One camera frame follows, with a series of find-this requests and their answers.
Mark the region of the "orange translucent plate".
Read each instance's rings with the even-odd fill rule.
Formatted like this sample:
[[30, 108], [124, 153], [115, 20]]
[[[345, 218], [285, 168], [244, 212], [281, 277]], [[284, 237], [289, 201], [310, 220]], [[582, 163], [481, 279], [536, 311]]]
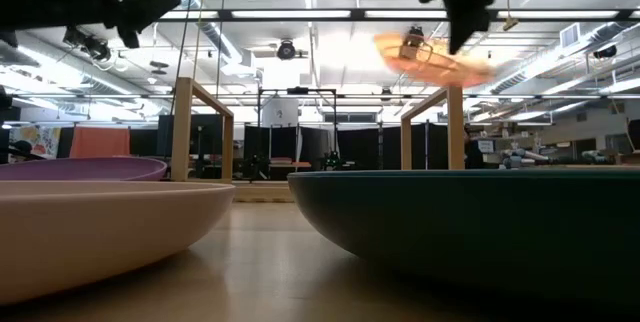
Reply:
[[404, 46], [406, 33], [374, 36], [375, 47], [389, 69], [440, 87], [469, 88], [493, 79], [494, 69], [485, 60], [464, 54], [451, 55], [446, 40], [425, 36], [419, 48]]

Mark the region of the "silver ventilation duct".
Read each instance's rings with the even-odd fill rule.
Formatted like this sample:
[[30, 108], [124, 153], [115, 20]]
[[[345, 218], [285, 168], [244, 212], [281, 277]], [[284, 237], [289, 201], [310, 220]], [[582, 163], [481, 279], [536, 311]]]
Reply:
[[540, 74], [544, 74], [558, 65], [565, 63], [571, 56], [591, 52], [597, 47], [602, 47], [611, 42], [615, 37], [632, 30], [640, 25], [638, 21], [631, 22], [606, 22], [597, 28], [586, 31], [581, 30], [580, 40], [567, 48], [562, 48], [560, 42], [527, 58], [520, 66], [499, 75], [486, 90], [490, 94], [500, 94], [522, 82], [531, 80]]

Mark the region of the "white board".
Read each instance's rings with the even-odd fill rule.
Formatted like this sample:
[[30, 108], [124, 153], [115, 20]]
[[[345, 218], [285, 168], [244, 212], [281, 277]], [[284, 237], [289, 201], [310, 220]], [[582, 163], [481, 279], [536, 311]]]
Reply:
[[265, 127], [295, 127], [299, 122], [299, 101], [274, 98], [261, 107], [261, 124]]

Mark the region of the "light wooden shelf frame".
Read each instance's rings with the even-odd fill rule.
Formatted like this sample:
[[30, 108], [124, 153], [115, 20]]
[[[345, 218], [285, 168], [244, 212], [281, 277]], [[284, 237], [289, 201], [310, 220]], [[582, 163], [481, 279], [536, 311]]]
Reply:
[[[230, 186], [233, 172], [234, 114], [192, 78], [179, 77], [175, 82], [174, 127], [172, 139], [171, 177], [174, 182], [190, 182], [188, 176], [190, 160], [190, 131], [192, 100], [199, 99], [213, 108], [223, 120], [222, 128], [222, 174], [213, 179], [213, 184]], [[448, 168], [463, 170], [464, 162], [464, 115], [463, 90], [460, 87], [441, 88], [420, 101], [401, 116], [401, 168], [412, 168], [411, 120], [436, 104], [448, 104]], [[238, 202], [291, 203], [293, 197], [286, 182], [239, 183], [235, 186]]]

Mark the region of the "colourful wall poster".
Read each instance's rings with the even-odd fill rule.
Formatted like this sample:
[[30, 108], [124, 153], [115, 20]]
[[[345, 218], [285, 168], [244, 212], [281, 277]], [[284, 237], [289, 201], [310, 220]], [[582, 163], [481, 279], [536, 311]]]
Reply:
[[21, 152], [52, 159], [57, 156], [61, 129], [39, 125], [13, 128], [9, 132], [9, 145]]

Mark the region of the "black ceiling spotlight cluster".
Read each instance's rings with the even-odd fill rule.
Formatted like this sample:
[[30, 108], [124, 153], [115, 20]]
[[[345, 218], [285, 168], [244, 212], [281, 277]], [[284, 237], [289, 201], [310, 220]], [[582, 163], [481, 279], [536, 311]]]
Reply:
[[111, 58], [111, 49], [106, 40], [86, 34], [75, 26], [66, 28], [63, 42], [69, 47], [87, 54], [94, 61], [104, 62]]

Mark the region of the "grey cylindrical machine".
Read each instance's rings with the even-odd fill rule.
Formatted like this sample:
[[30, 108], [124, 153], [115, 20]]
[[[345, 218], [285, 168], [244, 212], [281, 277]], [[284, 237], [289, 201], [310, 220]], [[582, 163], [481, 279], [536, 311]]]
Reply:
[[502, 157], [501, 169], [520, 169], [550, 163], [549, 157], [525, 149], [503, 150]]

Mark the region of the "black partition screen row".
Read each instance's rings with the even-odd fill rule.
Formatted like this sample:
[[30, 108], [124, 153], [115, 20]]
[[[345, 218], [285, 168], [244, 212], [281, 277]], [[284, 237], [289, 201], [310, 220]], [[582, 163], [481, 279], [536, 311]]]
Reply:
[[[134, 129], [130, 132], [130, 153], [134, 156], [163, 157], [168, 146], [168, 157], [172, 149], [172, 120], [161, 116], [158, 129]], [[192, 118], [190, 154], [198, 155], [198, 131], [196, 120], [211, 120], [200, 133], [201, 149], [204, 155], [221, 155], [221, 119], [219, 115], [196, 115]], [[415, 170], [448, 169], [448, 133], [446, 126], [435, 124], [412, 125], [412, 168]], [[337, 148], [344, 170], [400, 170], [401, 169], [401, 128], [382, 129], [382, 152], [379, 152], [378, 128], [338, 130]], [[242, 142], [243, 166], [249, 168], [250, 159], [258, 157], [288, 158], [292, 162], [309, 162], [307, 170], [321, 170], [325, 167], [333, 146], [332, 132], [327, 129], [310, 127], [260, 127], [245, 126], [243, 131], [234, 132], [234, 143]]]

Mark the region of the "purple plate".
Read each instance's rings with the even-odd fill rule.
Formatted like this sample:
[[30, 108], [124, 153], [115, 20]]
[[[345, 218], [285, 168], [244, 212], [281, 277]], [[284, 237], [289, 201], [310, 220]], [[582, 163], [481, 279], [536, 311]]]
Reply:
[[0, 181], [158, 181], [165, 162], [140, 157], [64, 158], [0, 165]]

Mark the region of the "black device green lights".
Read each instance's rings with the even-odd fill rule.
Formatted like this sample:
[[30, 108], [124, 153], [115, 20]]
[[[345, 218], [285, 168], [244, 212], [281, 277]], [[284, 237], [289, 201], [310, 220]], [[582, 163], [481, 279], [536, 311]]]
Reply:
[[341, 170], [345, 166], [345, 161], [340, 157], [338, 151], [330, 151], [325, 153], [321, 160], [321, 168], [323, 171]]

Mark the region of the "black overhead rail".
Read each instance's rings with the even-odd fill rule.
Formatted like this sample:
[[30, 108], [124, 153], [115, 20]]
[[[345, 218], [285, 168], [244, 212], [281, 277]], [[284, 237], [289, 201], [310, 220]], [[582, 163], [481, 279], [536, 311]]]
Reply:
[[[494, 9], [487, 10], [491, 22], [506, 21], [508, 17], [521, 22], [640, 22], [640, 8], [634, 9]], [[425, 21], [444, 22], [449, 15], [444, 9], [204, 9], [174, 10], [158, 22], [263, 22], [263, 21]]]

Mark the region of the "pale pink opaque plate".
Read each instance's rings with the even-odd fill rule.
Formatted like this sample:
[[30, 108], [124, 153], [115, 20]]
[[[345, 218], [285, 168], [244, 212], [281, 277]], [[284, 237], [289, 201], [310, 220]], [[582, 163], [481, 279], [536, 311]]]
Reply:
[[226, 213], [228, 184], [0, 181], [0, 306], [179, 253]]

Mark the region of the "white air vent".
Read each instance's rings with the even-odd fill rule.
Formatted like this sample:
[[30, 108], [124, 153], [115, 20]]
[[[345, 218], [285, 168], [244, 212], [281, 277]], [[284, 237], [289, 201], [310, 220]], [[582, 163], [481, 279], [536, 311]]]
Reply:
[[567, 48], [575, 45], [580, 40], [580, 24], [573, 23], [559, 32], [560, 46]]

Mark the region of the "dark green plate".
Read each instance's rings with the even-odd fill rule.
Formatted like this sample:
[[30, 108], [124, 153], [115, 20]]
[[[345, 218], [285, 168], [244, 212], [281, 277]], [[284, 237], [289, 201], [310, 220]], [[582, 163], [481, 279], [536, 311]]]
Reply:
[[640, 318], [640, 170], [302, 172], [288, 184], [321, 235], [366, 261]]

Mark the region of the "orange fabric panel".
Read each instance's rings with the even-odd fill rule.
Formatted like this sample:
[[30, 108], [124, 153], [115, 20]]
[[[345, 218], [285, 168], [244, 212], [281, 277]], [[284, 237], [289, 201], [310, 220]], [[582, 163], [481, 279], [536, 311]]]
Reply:
[[116, 128], [76, 127], [71, 158], [102, 158], [130, 155], [130, 131]]

